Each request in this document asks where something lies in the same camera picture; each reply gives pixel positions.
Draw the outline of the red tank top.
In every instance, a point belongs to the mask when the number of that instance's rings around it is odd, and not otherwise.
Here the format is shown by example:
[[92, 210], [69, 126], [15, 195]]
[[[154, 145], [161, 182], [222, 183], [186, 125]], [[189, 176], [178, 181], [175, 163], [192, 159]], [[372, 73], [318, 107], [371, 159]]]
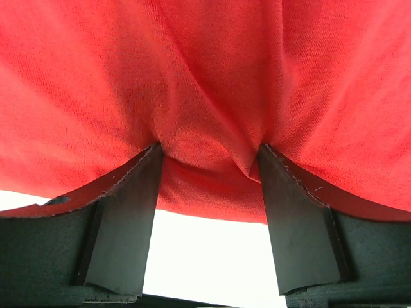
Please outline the red tank top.
[[410, 210], [410, 2], [1, 2], [3, 190], [52, 198], [156, 142], [171, 212], [264, 222], [263, 143]]

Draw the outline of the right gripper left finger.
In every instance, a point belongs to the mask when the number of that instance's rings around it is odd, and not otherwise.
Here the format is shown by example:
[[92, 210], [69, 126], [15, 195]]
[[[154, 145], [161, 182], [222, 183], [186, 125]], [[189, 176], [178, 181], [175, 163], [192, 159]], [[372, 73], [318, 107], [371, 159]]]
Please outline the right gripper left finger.
[[163, 153], [1, 213], [3, 305], [131, 304], [143, 293]]

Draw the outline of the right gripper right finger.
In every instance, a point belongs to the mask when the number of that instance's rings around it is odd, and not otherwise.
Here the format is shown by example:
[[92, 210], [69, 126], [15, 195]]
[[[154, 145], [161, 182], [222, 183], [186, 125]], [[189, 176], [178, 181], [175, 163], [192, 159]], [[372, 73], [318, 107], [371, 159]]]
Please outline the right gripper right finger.
[[288, 305], [408, 305], [410, 213], [342, 190], [264, 144], [259, 174]]

